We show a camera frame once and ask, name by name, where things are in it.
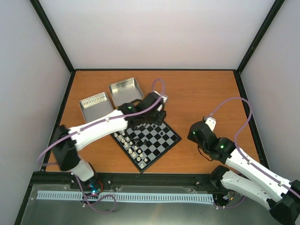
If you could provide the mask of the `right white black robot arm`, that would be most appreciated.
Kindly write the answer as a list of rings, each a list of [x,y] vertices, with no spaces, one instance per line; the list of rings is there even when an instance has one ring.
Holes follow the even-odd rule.
[[[300,182],[290,181],[252,159],[228,138],[214,134],[213,118],[194,123],[188,140],[219,165],[211,173],[215,188],[226,188],[259,203],[283,225],[295,224],[300,215]]]

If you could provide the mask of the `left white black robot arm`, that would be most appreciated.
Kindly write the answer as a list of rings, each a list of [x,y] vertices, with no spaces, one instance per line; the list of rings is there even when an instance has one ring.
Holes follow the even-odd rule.
[[[77,176],[86,188],[94,188],[98,178],[91,164],[82,159],[78,152],[107,135],[144,123],[161,125],[166,117],[164,110],[166,95],[156,91],[144,99],[124,103],[108,115],[77,127],[58,127],[51,150],[58,167],[63,172]]]

